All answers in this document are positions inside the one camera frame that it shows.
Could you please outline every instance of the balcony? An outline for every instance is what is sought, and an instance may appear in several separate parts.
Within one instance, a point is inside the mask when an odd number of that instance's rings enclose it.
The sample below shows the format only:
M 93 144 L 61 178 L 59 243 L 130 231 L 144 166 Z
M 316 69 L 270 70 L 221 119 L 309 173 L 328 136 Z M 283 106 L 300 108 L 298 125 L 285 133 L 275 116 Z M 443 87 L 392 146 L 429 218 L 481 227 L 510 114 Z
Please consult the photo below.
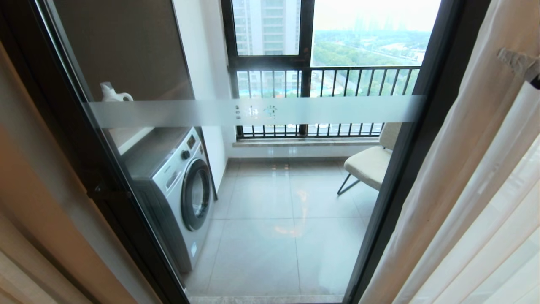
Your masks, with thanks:
M 238 70 L 236 98 L 411 95 L 420 66 L 310 67 L 298 70 Z M 302 81 L 303 75 L 309 79 Z M 240 125 L 237 140 L 263 138 L 377 138 L 384 122 Z

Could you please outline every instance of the washing machine control panel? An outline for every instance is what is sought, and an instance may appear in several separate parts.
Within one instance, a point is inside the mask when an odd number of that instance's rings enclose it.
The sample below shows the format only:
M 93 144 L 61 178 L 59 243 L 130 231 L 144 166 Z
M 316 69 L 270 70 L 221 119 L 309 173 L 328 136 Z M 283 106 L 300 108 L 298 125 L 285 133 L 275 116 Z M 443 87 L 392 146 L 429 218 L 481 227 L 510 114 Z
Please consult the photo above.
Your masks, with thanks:
M 165 195 L 183 178 L 186 167 L 199 147 L 202 147 L 199 136 L 192 128 L 180 145 L 169 153 L 165 164 L 152 178 Z

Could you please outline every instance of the sky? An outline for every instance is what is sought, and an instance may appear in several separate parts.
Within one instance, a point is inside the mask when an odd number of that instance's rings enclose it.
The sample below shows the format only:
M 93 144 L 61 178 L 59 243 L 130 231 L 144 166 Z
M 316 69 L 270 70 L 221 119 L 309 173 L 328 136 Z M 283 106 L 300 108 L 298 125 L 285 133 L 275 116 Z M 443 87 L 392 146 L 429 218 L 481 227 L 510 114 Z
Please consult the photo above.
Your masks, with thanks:
M 316 0 L 314 29 L 354 29 L 356 20 L 395 29 L 431 31 L 440 0 Z

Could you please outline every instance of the tiled floor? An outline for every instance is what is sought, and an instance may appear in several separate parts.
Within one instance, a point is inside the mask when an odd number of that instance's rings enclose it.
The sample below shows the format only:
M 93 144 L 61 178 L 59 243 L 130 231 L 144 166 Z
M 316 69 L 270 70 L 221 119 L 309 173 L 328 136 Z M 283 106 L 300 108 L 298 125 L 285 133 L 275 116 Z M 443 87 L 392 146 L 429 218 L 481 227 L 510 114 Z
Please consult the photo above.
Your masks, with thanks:
M 342 164 L 230 162 L 201 257 L 184 277 L 188 294 L 342 296 L 378 195 L 359 183 L 338 197 Z

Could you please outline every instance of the white jug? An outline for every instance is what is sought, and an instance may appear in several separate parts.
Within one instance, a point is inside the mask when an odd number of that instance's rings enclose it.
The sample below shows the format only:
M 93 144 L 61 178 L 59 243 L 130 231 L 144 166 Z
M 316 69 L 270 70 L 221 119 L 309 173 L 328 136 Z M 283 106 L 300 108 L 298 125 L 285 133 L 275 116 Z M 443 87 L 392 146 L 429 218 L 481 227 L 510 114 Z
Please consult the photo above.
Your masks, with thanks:
M 110 82 L 102 82 L 100 85 L 103 92 L 102 101 L 124 101 L 124 98 L 133 101 L 133 97 L 128 93 L 116 93 Z

